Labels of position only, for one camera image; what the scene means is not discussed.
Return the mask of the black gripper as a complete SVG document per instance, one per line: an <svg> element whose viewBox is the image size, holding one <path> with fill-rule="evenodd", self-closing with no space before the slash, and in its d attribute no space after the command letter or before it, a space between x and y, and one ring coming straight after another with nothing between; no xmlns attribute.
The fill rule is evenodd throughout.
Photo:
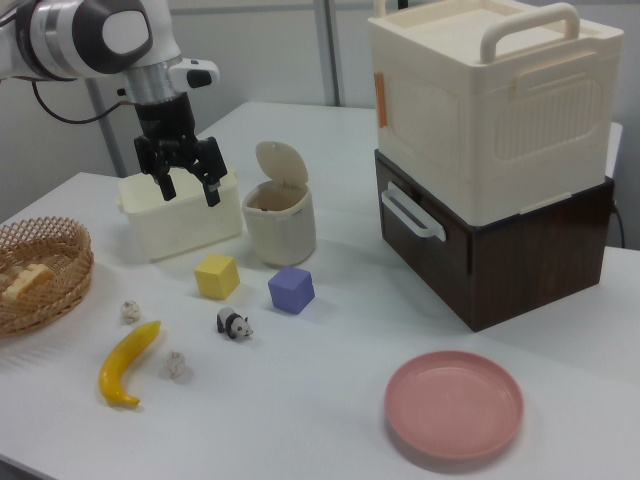
<svg viewBox="0 0 640 480"><path fill-rule="evenodd" d="M196 137L188 95L155 104L136 104L135 111L142 128L142 135L134 140L140 168L152 176L163 199L176 197L170 171L181 168L200 181L207 205L215 207L220 202L218 189L226 175L226 165L214 137Z"/></svg>

